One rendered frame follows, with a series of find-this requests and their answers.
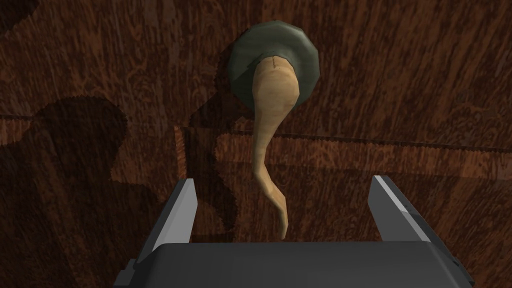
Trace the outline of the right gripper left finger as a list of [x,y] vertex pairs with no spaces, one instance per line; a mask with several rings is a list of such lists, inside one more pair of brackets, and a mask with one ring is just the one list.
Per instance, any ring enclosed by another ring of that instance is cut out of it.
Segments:
[[194,180],[179,180],[137,256],[137,262],[141,263],[163,244],[188,243],[197,208]]

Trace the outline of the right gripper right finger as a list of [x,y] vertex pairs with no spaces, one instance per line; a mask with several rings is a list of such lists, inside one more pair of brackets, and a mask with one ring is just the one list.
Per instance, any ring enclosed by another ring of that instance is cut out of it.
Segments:
[[423,241],[444,249],[443,241],[389,177],[372,177],[367,203],[383,241]]

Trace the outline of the brown wooden door leaf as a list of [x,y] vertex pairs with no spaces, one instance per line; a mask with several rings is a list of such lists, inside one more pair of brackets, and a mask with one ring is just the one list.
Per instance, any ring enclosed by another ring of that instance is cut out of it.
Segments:
[[267,151],[286,241],[379,240],[387,175],[512,288],[512,0],[0,0],[0,288],[111,288],[181,178],[192,242],[279,241],[226,71],[270,20],[320,65]]

